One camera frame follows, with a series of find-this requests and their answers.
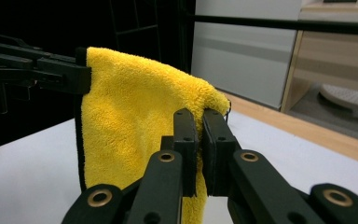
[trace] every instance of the black rod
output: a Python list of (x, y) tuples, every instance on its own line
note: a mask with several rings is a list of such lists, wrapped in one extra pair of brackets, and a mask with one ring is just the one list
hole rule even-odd
[(186, 18), (187, 21), (358, 35), (358, 22), (284, 21), (270, 19), (200, 16), (191, 14), (187, 14)]

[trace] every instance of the white tabletop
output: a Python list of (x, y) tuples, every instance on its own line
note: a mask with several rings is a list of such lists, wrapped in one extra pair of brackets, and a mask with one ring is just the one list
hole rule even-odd
[[(242, 148), (262, 153), (295, 188), (333, 183), (358, 194), (358, 161), (232, 111)], [(61, 223), (80, 194), (74, 121), (0, 147), (0, 224)], [(232, 223), (226, 198), (209, 198), (204, 223)]]

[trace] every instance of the gray floor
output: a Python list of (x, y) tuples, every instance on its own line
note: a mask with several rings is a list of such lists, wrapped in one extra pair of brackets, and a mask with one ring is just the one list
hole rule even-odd
[(358, 111), (335, 105), (319, 94), (319, 84), (289, 111), (289, 115), (358, 138)]

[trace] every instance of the yellow towel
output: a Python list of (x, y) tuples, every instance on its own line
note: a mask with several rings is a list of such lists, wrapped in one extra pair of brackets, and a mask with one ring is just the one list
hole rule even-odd
[[(205, 108), (225, 114), (228, 99), (212, 85), (167, 64), (111, 49), (88, 48), (91, 89), (81, 105), (84, 178), (126, 188), (143, 176), (162, 135), (173, 135), (173, 113), (187, 108), (201, 135)], [(184, 198), (183, 223), (201, 223), (206, 188), (199, 158), (197, 197)]]

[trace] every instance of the brass ring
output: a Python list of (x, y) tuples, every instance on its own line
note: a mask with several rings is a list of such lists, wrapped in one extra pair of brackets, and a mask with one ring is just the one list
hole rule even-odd
[(258, 161), (258, 156), (251, 152), (243, 152), (241, 158), (245, 161)]
[(160, 154), (158, 156), (158, 159), (160, 161), (170, 162), (170, 161), (173, 161), (175, 159), (175, 155), (173, 155), (172, 153), (169, 153), (169, 152), (165, 152), (165, 153)]
[[(100, 200), (100, 201), (95, 201), (94, 197), (97, 196), (98, 194), (104, 194), (106, 197), (104, 199)], [(107, 203), (109, 203), (110, 200), (112, 200), (112, 198), (113, 198), (113, 195), (112, 195), (112, 192), (109, 189), (96, 189), (88, 197), (87, 203), (91, 207), (101, 207), (101, 206), (104, 206)]]
[[(337, 195), (341, 196), (343, 200), (338, 200), (338, 199), (334, 198), (332, 196), (333, 194), (337, 194)], [(345, 194), (341, 191), (338, 191), (336, 189), (325, 189), (324, 197), (330, 203), (334, 203), (334, 204), (342, 206), (342, 207), (350, 207), (353, 205), (353, 200), (347, 194)]]

